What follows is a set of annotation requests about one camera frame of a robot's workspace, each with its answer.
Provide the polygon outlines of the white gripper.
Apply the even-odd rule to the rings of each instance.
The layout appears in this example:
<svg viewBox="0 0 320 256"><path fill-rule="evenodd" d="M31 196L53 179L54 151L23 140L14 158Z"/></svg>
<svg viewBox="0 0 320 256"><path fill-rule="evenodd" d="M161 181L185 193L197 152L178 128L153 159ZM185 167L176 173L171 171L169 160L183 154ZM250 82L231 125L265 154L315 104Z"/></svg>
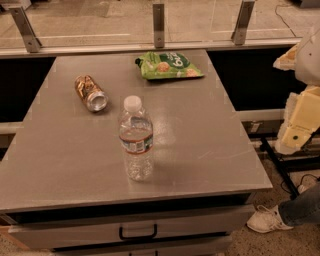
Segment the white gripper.
<svg viewBox="0 0 320 256"><path fill-rule="evenodd" d="M278 57L273 67L288 71L295 69L299 44ZM290 93L275 143L278 153L291 155L299 151L320 127L320 87L307 86L300 94Z"/></svg>

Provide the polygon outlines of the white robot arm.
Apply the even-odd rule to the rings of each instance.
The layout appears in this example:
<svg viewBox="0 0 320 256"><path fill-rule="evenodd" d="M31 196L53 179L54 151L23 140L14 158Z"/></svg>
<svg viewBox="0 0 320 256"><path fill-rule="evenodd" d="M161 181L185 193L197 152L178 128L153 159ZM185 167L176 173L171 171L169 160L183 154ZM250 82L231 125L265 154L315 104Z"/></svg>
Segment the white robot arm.
<svg viewBox="0 0 320 256"><path fill-rule="evenodd" d="M313 27L299 43L277 58L273 67L293 70L295 78L307 85L301 93L289 94L275 143L277 152L291 155L320 127L320 30Z"/></svg>

